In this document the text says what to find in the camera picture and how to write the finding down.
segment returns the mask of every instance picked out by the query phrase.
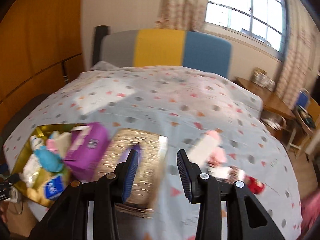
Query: wooden table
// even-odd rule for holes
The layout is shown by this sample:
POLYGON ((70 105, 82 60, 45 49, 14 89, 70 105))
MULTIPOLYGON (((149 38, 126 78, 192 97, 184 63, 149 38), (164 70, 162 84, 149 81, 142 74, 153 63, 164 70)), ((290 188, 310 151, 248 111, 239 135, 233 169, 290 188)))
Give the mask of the wooden table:
POLYGON ((266 88, 259 87, 255 83, 243 78, 236 78, 236 83, 260 97, 263 101, 264 110, 282 115, 286 119, 295 119, 295 116, 291 110, 275 93, 266 88))

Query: curtain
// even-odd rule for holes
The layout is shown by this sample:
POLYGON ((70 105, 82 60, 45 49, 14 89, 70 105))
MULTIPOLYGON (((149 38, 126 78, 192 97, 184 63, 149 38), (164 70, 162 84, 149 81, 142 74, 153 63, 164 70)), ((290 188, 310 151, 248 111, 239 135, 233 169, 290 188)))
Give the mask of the curtain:
POLYGON ((289 40, 276 94, 293 109, 313 67, 314 59, 310 52, 316 46, 316 25, 300 0, 287 0, 287 8, 289 40))
POLYGON ((156 28, 200 31, 208 0, 163 0, 156 28))

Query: blue headboard panel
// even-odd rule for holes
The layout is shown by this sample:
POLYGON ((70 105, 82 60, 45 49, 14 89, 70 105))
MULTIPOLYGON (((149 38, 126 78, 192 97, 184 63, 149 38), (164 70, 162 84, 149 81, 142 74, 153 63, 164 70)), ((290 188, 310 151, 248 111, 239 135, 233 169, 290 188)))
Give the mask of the blue headboard panel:
POLYGON ((231 44, 222 38, 187 32, 183 66, 228 78, 231 44))

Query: blue toy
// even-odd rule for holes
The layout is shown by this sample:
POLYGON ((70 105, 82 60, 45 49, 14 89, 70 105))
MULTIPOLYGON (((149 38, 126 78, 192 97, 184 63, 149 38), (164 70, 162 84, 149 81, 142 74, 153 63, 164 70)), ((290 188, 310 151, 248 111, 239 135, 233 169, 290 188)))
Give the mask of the blue toy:
POLYGON ((39 149, 35 149, 33 153, 38 157, 42 167, 49 172, 60 172, 63 169, 63 163, 58 154, 47 150, 47 147, 42 145, 39 149))

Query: purple box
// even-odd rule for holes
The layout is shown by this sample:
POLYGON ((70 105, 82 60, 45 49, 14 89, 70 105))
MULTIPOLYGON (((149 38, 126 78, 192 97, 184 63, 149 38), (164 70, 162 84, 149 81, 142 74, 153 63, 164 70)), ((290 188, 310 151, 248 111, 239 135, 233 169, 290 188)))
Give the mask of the purple box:
POLYGON ((77 179, 90 181, 110 141, 107 129, 98 122, 84 124, 82 128, 63 162, 77 179))

